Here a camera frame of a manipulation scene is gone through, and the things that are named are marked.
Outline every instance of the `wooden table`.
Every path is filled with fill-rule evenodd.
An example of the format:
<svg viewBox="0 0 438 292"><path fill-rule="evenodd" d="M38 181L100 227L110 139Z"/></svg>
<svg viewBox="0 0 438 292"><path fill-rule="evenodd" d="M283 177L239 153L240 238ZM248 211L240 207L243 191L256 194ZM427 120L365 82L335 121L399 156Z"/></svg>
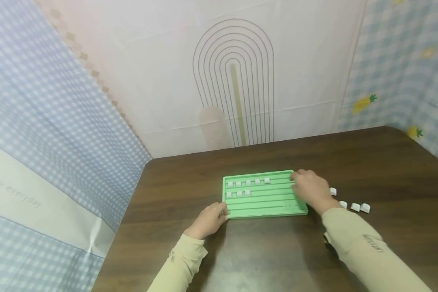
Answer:
<svg viewBox="0 0 438 292"><path fill-rule="evenodd" d="M369 203L361 216L438 292L438 159L390 127L152 160L93 291L146 291L183 230L221 200L223 176L300 168L326 178L337 199ZM312 210L228 221L207 240L188 291L364 290L322 231Z"/></svg>

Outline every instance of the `green tray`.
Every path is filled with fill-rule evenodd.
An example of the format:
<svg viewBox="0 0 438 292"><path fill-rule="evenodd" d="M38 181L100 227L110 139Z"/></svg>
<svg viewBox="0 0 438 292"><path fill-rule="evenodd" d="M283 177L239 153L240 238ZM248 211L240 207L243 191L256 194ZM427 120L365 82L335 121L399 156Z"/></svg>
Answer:
<svg viewBox="0 0 438 292"><path fill-rule="evenodd" d="M307 205L297 199L290 188L293 184L289 180L291 172L225 176L222 179L222 202L227 203L229 219L307 215Z"/></svg>

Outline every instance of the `beige sleeve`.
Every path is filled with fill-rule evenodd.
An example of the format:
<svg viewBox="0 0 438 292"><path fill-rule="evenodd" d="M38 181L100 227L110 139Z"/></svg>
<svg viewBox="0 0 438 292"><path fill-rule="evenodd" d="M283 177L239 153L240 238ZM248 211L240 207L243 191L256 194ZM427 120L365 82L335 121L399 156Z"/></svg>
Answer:
<svg viewBox="0 0 438 292"><path fill-rule="evenodd" d="M203 244L182 234L147 292L185 292L208 254Z"/></svg>
<svg viewBox="0 0 438 292"><path fill-rule="evenodd" d="M325 236L370 292L431 292L364 219L342 208L323 213Z"/></svg>

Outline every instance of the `checkered panel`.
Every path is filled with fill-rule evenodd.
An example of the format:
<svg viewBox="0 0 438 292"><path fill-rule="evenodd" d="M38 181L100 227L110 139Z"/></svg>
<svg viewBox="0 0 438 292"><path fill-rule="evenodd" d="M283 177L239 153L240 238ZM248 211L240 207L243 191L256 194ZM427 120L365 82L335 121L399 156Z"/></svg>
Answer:
<svg viewBox="0 0 438 292"><path fill-rule="evenodd" d="M0 292L89 291L102 262L0 217Z"/></svg>
<svg viewBox="0 0 438 292"><path fill-rule="evenodd" d="M339 130L381 125L419 130L438 157L438 0L367 4Z"/></svg>
<svg viewBox="0 0 438 292"><path fill-rule="evenodd" d="M113 230L151 159L30 0L0 0L0 148Z"/></svg>

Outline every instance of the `yellow pineapple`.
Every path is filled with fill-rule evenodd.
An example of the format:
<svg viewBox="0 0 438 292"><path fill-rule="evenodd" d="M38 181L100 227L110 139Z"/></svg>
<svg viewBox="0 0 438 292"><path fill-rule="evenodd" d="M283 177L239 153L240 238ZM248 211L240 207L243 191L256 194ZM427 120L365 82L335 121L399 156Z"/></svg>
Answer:
<svg viewBox="0 0 438 292"><path fill-rule="evenodd" d="M358 114L363 111L369 104L376 101L376 95L372 94L370 96L365 96L362 99L359 99L352 105L352 114Z"/></svg>
<svg viewBox="0 0 438 292"><path fill-rule="evenodd" d="M393 6L397 6L403 2L404 2L404 0L392 0Z"/></svg>
<svg viewBox="0 0 438 292"><path fill-rule="evenodd" d="M423 131L422 129L419 129L416 126L410 126L407 129L407 136L415 140L420 137L423 137L422 131Z"/></svg>
<svg viewBox="0 0 438 292"><path fill-rule="evenodd" d="M421 53L422 59L431 59L436 55L436 49L434 47L426 48Z"/></svg>

